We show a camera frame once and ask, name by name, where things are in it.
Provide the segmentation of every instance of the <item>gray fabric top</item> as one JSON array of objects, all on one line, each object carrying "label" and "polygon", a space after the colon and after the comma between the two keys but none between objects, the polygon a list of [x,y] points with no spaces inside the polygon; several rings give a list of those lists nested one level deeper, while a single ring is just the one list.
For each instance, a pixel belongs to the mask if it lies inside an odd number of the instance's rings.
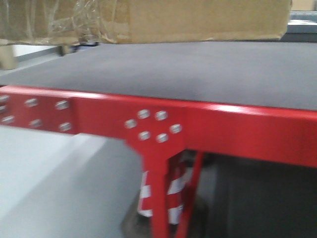
[{"label": "gray fabric top", "polygon": [[101,45],[7,74],[0,84],[317,110],[317,44]]}]

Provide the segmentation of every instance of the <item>red and white striped post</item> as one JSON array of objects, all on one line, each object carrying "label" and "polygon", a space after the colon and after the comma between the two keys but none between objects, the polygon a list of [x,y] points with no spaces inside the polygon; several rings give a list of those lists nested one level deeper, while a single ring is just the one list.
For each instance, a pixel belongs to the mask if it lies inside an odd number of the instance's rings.
[{"label": "red and white striped post", "polygon": [[[183,210],[184,188],[188,181],[186,164],[184,161],[179,161],[171,170],[171,181],[167,192],[168,221],[170,224],[177,225]],[[149,176],[151,176],[149,171],[143,172],[138,204],[138,213],[145,217],[151,217],[153,215]]]}]

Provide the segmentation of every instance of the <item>bolt head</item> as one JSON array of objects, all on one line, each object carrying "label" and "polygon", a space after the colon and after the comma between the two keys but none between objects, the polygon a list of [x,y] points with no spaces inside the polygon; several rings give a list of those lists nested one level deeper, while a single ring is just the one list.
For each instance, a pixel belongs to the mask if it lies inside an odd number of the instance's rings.
[{"label": "bolt head", "polygon": [[139,139],[140,140],[148,140],[151,137],[151,134],[149,131],[143,131],[141,133],[139,133]]},{"label": "bolt head", "polygon": [[30,126],[31,128],[38,128],[38,127],[40,127],[40,126],[42,126],[42,125],[43,125],[43,123],[42,123],[42,120],[40,120],[40,119],[33,120],[33,121],[31,121],[31,122],[29,123],[29,126]]},{"label": "bolt head", "polygon": [[168,135],[166,133],[162,133],[162,134],[159,134],[157,136],[157,142],[158,143],[163,143],[163,142],[166,142],[168,141]]},{"label": "bolt head", "polygon": [[177,133],[180,133],[182,131],[182,125],[181,124],[175,124],[175,125],[171,125],[170,128],[169,128],[169,131],[172,133],[172,134],[177,134]]},{"label": "bolt head", "polygon": [[14,123],[14,116],[4,117],[4,118],[2,118],[1,122],[5,125],[12,124],[12,123]]},{"label": "bolt head", "polygon": [[59,130],[61,132],[71,130],[71,128],[72,128],[72,125],[69,122],[65,122],[59,125]]},{"label": "bolt head", "polygon": [[6,112],[6,106],[0,106],[0,114],[3,114]]},{"label": "bolt head", "polygon": [[39,104],[39,101],[36,98],[31,98],[25,101],[25,106],[28,108],[36,107]]},{"label": "bolt head", "polygon": [[7,103],[10,99],[9,95],[2,95],[0,96],[0,103]]},{"label": "bolt head", "polygon": [[127,129],[132,129],[132,128],[135,128],[137,126],[137,122],[134,119],[130,119],[124,123],[124,126]]},{"label": "bolt head", "polygon": [[56,108],[57,110],[67,109],[67,108],[69,108],[69,102],[66,101],[66,100],[57,102],[57,103],[55,104],[55,108]]},{"label": "bolt head", "polygon": [[147,109],[143,109],[138,111],[138,118],[139,119],[145,119],[148,118],[150,116],[150,111]]},{"label": "bolt head", "polygon": [[165,120],[168,117],[168,113],[166,111],[159,111],[155,113],[156,120]]}]

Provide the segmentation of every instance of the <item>workbench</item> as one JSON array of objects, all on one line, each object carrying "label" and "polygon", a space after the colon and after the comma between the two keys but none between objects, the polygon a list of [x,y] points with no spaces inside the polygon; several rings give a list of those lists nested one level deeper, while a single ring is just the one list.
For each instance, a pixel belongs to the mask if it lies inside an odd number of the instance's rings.
[{"label": "workbench", "polygon": [[152,174],[154,237],[167,238],[170,159],[185,149],[317,167],[316,58],[310,43],[103,45],[2,77],[1,124],[125,140]]}]

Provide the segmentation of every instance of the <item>cardboard box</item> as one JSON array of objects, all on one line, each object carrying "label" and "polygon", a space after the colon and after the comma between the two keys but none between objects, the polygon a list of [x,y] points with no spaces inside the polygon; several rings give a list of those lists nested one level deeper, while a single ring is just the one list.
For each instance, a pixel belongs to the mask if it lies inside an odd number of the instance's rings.
[{"label": "cardboard box", "polygon": [[291,0],[0,0],[0,44],[280,38]]},{"label": "cardboard box", "polygon": [[293,0],[293,11],[313,11],[315,0]]}]

